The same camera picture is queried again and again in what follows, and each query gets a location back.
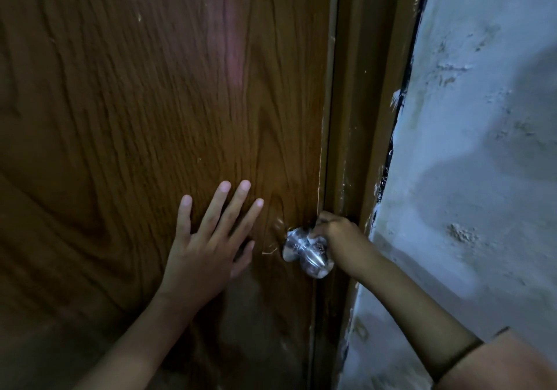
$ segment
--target silver doorknob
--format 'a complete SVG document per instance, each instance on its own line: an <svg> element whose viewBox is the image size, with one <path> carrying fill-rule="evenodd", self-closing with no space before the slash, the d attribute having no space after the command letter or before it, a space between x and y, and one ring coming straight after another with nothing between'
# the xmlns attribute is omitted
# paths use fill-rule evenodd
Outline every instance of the silver doorknob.
<svg viewBox="0 0 557 390"><path fill-rule="evenodd" d="M288 232L282 258L287 262L300 260L302 270L315 279L325 277L335 265L327 254L327 240L310 239L309 231L301 227Z"/></svg>

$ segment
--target wall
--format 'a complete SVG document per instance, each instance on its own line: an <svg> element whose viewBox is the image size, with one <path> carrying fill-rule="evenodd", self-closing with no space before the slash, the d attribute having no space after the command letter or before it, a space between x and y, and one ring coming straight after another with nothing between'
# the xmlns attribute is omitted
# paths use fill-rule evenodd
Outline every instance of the wall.
<svg viewBox="0 0 557 390"><path fill-rule="evenodd" d="M557 0L428 0L372 240L483 339L557 364ZM360 288L339 388L421 389Z"/></svg>

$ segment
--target fingernail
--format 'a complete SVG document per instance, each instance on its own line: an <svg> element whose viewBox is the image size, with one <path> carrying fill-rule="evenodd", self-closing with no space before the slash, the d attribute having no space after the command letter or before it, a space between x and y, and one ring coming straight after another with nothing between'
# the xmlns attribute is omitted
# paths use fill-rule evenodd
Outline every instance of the fingernail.
<svg viewBox="0 0 557 390"><path fill-rule="evenodd" d="M251 183L249 182L249 180L242 180L240 182L240 188L242 190L249 190L249 188L251 188Z"/></svg>
<svg viewBox="0 0 557 390"><path fill-rule="evenodd" d="M184 205L185 207L187 207L188 205L191 204L191 196L189 195L184 195L182 196L182 201L180 202L180 205Z"/></svg>
<svg viewBox="0 0 557 390"><path fill-rule="evenodd" d="M221 189L221 191L223 192L228 192L230 190L230 187L232 185L230 184L230 182L228 182L227 180L222 182L219 186L219 188Z"/></svg>

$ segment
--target wooden door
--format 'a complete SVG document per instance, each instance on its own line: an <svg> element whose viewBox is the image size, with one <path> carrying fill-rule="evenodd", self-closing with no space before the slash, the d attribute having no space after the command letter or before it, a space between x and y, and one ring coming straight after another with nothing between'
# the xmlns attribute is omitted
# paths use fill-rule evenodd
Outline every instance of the wooden door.
<svg viewBox="0 0 557 390"><path fill-rule="evenodd" d="M305 387L329 0L0 0L0 387L71 387L156 290L180 197L266 205L155 388Z"/></svg>

